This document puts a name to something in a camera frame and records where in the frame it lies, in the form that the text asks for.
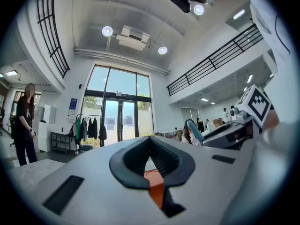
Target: black railing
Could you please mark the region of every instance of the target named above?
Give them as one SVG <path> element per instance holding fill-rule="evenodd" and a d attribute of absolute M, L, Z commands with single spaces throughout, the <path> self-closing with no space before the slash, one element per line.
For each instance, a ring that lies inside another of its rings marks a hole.
<path fill-rule="evenodd" d="M 187 73 L 167 86 L 169 95 L 172 96 L 173 94 L 197 82 L 211 72 L 217 70 L 219 67 L 239 56 L 241 53 L 245 52 L 262 39 L 263 37 L 256 25 L 251 25 L 224 46 L 208 56 L 206 59 L 199 62 Z"/>
<path fill-rule="evenodd" d="M 52 58 L 62 78 L 64 78 L 70 68 L 62 51 L 57 34 L 54 0 L 37 0 L 37 15 L 37 23 L 40 25 L 49 56 Z"/>

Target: tree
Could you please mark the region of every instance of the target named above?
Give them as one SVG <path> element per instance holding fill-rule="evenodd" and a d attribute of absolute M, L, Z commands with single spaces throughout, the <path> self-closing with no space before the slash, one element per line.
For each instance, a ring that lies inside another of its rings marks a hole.
<path fill-rule="evenodd" d="M 150 95 L 145 95 L 143 93 L 140 92 L 140 94 L 138 95 L 140 97 L 147 97 L 150 98 Z M 143 110 L 143 111 L 148 111 L 150 107 L 150 103 L 146 103 L 146 102 L 137 102 L 137 110 Z"/>
<path fill-rule="evenodd" d="M 97 105 L 97 98 L 95 97 L 86 97 L 86 107 L 87 108 L 98 108 L 98 105 Z"/>

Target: pipe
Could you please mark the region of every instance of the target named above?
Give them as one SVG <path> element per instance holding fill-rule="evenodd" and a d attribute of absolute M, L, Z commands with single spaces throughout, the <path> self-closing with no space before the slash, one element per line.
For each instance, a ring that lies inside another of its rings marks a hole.
<path fill-rule="evenodd" d="M 75 48 L 74 52 L 77 55 L 85 55 L 85 56 L 91 56 L 91 57 L 97 57 L 97 58 L 110 58 L 113 60 L 120 60 L 120 61 L 131 63 L 134 65 L 138 65 L 143 68 L 147 68 L 147 69 L 151 69 L 151 70 L 160 72 L 164 75 L 169 74 L 169 71 L 167 71 L 167 70 L 164 70 L 164 69 L 161 69 L 161 68 L 158 68 L 158 67 L 146 64 L 144 62 L 140 62 L 140 61 L 125 57 L 125 56 L 110 53 L 110 52 L 102 52 L 102 51 L 97 51 L 97 50 L 92 50 L 92 49 L 83 49 L 83 48 Z"/>

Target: black pants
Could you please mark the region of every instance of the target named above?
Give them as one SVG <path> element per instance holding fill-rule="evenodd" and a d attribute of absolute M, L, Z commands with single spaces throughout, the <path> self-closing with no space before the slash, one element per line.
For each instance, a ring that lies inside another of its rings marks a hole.
<path fill-rule="evenodd" d="M 33 139 L 30 140 L 20 140 L 15 139 L 15 149 L 19 159 L 20 166 L 26 165 L 25 149 L 27 152 L 27 157 L 30 163 L 37 162 L 36 152 L 34 150 Z"/>

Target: poster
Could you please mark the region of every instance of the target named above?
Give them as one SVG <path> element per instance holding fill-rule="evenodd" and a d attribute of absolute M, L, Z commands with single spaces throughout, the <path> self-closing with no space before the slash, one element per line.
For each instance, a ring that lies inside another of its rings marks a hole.
<path fill-rule="evenodd" d="M 75 115 L 76 105 L 77 105 L 77 98 L 72 98 L 70 102 L 68 115 Z"/>

